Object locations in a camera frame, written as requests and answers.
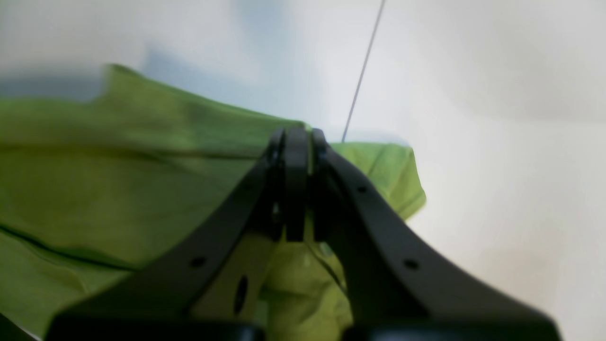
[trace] black plastic mount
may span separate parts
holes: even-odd
[[[309,211],[314,238],[330,245],[345,270],[355,324],[343,340],[560,340],[547,316],[424,243],[321,130],[294,128],[274,133],[186,240],[58,314],[47,340],[264,340],[250,322],[264,266],[284,226],[288,241],[303,240]]]

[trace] mounting hole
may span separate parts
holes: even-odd
[[[418,270],[421,267],[419,262],[414,259],[405,259],[404,266],[411,270]]]
[[[242,276],[240,283],[238,283],[238,289],[236,290],[236,299],[233,303],[233,313],[238,315],[242,308],[244,308],[244,302],[246,301],[246,292],[248,291],[248,279],[246,276]]]
[[[197,258],[194,258],[194,259],[192,259],[190,261],[190,266],[192,268],[199,268],[202,265],[204,265],[204,263],[206,263],[206,258],[204,258],[204,257],[197,257]]]

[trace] green fabric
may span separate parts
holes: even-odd
[[[44,335],[53,314],[183,240],[279,127],[307,126],[119,66],[106,93],[88,104],[0,99],[0,312]],[[333,148],[402,218],[424,204],[409,147]],[[342,278],[336,257],[319,245],[279,245],[264,289],[270,339],[336,340],[351,324],[347,300],[315,257]]]

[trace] green cloth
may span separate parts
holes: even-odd
[[[44,335],[62,308],[186,238],[279,127],[307,126],[119,66],[107,91],[87,104],[0,99],[0,312]],[[333,148],[402,218],[424,204],[411,148]],[[351,324],[347,300],[315,257],[342,278],[338,260],[321,245],[279,245],[264,289],[270,339],[336,340]]]

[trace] white wall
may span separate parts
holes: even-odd
[[[0,0],[0,95],[86,100],[117,62],[337,140],[378,6]],[[605,33],[597,0],[388,0],[349,135],[408,141],[412,228],[574,341],[606,338]]]

